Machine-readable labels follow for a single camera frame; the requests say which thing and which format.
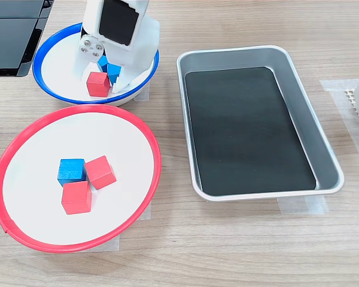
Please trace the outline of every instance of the blue-rimmed bowl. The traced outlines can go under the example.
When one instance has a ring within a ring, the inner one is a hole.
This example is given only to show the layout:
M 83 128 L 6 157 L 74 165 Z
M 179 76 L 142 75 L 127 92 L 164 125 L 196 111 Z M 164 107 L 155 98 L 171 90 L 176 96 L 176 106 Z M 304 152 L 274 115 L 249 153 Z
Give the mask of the blue-rimmed bowl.
M 157 70 L 159 64 L 159 52 L 157 51 L 150 69 L 125 90 L 112 94 L 104 99 L 90 97 L 85 83 L 74 82 L 74 76 L 70 72 L 72 67 L 77 41 L 80 37 L 82 23 L 78 23 L 58 31 L 37 51 L 33 72 L 38 85 L 56 99 L 69 103 L 111 103 L 122 105 L 133 99 L 141 92 Z

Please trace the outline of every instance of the wooden table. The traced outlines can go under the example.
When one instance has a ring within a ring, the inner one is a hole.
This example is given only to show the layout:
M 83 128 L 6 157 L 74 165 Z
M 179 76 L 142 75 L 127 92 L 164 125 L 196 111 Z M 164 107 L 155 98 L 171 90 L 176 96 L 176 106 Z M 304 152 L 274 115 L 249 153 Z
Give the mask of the wooden table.
M 82 19 L 83 1 L 56 1 L 43 34 Z M 163 172 L 152 219 L 120 250 L 42 254 L 0 227 L 1 286 L 359 286 L 359 155 L 319 80 L 359 78 L 359 1 L 158 1 L 160 66 L 149 102 L 124 109 L 157 136 Z M 277 201 L 208 203 L 192 189 L 177 57 L 190 50 L 274 44 L 290 52 L 346 176 L 325 215 L 282 215 Z M 68 106 L 32 74 L 0 78 L 0 156 L 26 126 Z

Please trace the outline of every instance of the tape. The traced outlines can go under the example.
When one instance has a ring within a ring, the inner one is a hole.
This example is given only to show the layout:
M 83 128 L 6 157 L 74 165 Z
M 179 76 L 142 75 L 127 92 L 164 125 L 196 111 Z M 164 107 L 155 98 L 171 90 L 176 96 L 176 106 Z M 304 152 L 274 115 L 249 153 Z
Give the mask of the tape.
M 352 103 L 355 99 L 351 99 L 351 97 L 347 96 L 348 91 L 355 89 L 359 85 L 359 79 L 320 82 L 324 90 L 331 94 L 359 153 L 359 117 L 354 109 L 356 103 Z

